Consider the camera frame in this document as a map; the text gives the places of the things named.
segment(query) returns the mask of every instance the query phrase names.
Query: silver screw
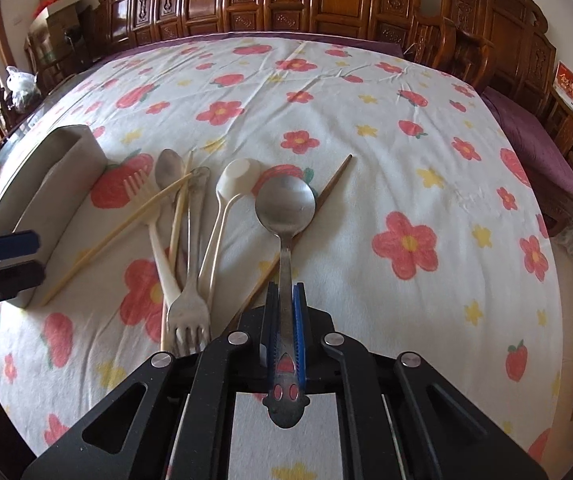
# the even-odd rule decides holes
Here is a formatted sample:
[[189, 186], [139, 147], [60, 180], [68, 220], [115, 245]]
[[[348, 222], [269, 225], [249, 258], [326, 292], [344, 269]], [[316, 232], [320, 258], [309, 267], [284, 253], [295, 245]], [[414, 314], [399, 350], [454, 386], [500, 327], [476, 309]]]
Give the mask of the silver screw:
[[151, 357], [151, 365], [156, 368], [164, 368], [170, 365], [171, 358], [166, 352], [158, 352]]
[[400, 361], [403, 362], [404, 366], [409, 368], [417, 368], [422, 364], [422, 358], [415, 352], [404, 352], [404, 354], [400, 356]]
[[229, 334], [229, 343], [232, 345], [243, 345], [249, 340], [249, 335], [246, 332], [231, 332]]
[[329, 332], [324, 336], [324, 342], [330, 346], [340, 346], [344, 343], [344, 336], [337, 332]]

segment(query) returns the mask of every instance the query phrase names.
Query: wooden headboard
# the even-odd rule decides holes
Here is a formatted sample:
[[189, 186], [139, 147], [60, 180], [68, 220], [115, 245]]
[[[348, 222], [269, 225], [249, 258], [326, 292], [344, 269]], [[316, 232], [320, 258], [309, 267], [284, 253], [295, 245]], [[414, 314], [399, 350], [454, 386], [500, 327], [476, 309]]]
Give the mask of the wooden headboard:
[[404, 45], [420, 0], [99, 0], [102, 54], [196, 34], [287, 30]]
[[442, 0], [442, 16], [491, 41], [497, 66], [490, 86], [541, 117], [553, 80], [555, 47], [533, 0]]

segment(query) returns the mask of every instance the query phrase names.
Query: white fabric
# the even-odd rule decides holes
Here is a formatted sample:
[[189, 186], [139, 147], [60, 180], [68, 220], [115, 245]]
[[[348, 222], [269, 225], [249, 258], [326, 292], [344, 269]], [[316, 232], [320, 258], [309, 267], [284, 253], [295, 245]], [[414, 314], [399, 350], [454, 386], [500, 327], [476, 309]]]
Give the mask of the white fabric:
[[[224, 75], [239, 76], [218, 79]], [[145, 85], [154, 88], [123, 98]], [[307, 95], [292, 94], [289, 102], [289, 92], [298, 91]], [[244, 111], [206, 113], [217, 102], [238, 102], [229, 112]], [[295, 248], [294, 280], [305, 282], [309, 303], [328, 311], [337, 330], [372, 352], [419, 352], [523, 448], [541, 453], [562, 361], [553, 256], [535, 197], [518, 178], [519, 164], [511, 164], [509, 142], [464, 83], [402, 59], [324, 43], [197, 41], [106, 64], [23, 142], [80, 122], [90, 124], [109, 160], [140, 152], [96, 184], [34, 301], [125, 218], [130, 208], [119, 206], [115, 189], [134, 168], [151, 171], [163, 148], [183, 156], [196, 149], [196, 165], [212, 170], [211, 190], [231, 160], [252, 157], [266, 168], [293, 165], [288, 171], [321, 192], [352, 153], [355, 160]], [[517, 209], [507, 208], [513, 203]], [[211, 192], [202, 250], [216, 208]], [[401, 215], [390, 216], [395, 212], [415, 227], [405, 228]], [[398, 235], [385, 235], [387, 218], [397, 222]], [[168, 240], [169, 206], [158, 225]], [[240, 200], [224, 235], [215, 333], [277, 251], [277, 239], [255, 218], [252, 197]], [[161, 296], [151, 254], [147, 231], [138, 226], [47, 307], [2, 306], [0, 399], [36, 453], [156, 351]], [[129, 280], [140, 291], [137, 301]], [[340, 478], [334, 400], [314, 399], [300, 425], [283, 431], [261, 402], [241, 397], [232, 478]]]

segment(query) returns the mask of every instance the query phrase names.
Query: fork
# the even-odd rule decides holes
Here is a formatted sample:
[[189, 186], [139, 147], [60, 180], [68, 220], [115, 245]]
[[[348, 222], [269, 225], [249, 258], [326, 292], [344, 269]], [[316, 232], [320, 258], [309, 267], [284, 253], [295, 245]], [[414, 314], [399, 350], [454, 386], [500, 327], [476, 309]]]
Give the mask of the fork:
[[[129, 199], [137, 206], [142, 205], [157, 193], [156, 185], [142, 170], [133, 176], [129, 176], [124, 181], [124, 189]], [[164, 298], [167, 300], [167, 304], [170, 304], [172, 300], [179, 298], [180, 287], [170, 269], [169, 260], [164, 253], [164, 248], [160, 241], [157, 227], [159, 216], [160, 205], [156, 205], [151, 207], [147, 213], [140, 218], [140, 221], [149, 226], [149, 237], [151, 238], [155, 266], [158, 269], [158, 276], [160, 277], [160, 285], [162, 286], [162, 292], [164, 293]]]
[[186, 283], [180, 297], [169, 303], [167, 314], [167, 333], [175, 333], [175, 353], [179, 357], [202, 351], [211, 340], [209, 309], [198, 293], [200, 220], [206, 181], [211, 172], [209, 168], [202, 166], [191, 171], [191, 174], [191, 180], [188, 182]]

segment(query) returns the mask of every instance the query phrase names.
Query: clear plastic bag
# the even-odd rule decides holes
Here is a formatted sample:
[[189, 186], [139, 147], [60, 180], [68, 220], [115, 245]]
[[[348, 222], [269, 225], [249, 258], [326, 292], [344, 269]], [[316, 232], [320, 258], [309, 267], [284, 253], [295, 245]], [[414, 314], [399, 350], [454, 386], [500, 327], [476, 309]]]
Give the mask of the clear plastic bag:
[[14, 66], [7, 66], [9, 78], [7, 87], [13, 95], [13, 106], [20, 113], [24, 113], [30, 104], [40, 97], [38, 77], [27, 72], [20, 72]]

